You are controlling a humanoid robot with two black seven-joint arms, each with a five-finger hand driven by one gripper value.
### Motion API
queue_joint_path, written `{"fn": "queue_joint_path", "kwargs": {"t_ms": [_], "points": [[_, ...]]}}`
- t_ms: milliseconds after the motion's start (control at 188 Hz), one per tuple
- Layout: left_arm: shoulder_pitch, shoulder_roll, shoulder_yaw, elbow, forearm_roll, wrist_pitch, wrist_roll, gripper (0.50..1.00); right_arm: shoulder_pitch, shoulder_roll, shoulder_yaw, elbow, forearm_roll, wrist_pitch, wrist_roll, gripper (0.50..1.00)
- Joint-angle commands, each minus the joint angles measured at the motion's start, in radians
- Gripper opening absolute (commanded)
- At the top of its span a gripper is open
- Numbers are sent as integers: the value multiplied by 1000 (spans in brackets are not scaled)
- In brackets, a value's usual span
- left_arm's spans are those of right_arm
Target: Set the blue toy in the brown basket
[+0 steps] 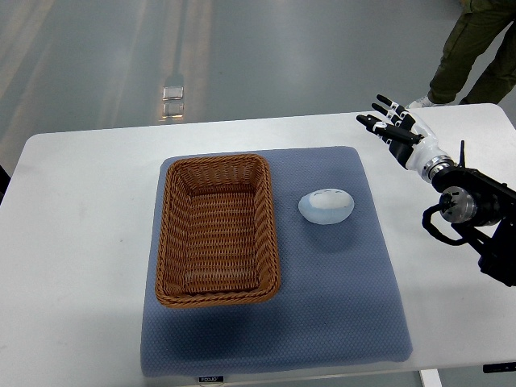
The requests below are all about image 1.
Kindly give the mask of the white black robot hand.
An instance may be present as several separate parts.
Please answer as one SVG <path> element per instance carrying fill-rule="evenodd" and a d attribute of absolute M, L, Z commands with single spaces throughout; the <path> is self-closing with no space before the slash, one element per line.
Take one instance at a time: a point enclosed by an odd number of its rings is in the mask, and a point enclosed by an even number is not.
<path fill-rule="evenodd" d="M 372 108 L 381 115 L 359 114 L 356 120 L 380 138 L 404 168 L 431 182 L 439 171 L 453 166 L 451 157 L 439 147 L 434 132 L 404 106 L 378 94 Z"/>

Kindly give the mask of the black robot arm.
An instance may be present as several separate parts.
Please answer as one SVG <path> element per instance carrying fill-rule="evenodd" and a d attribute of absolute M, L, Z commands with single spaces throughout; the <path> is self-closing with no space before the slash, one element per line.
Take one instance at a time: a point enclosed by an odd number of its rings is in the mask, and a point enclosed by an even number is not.
<path fill-rule="evenodd" d="M 469 244 L 480 254 L 480 271 L 511 287 L 515 285 L 515 191 L 460 162 L 440 169 L 431 179 L 441 193 L 439 202 L 423 212 L 422 226 L 435 239 L 451 246 Z M 431 222 L 439 213 L 459 239 L 445 236 Z"/>

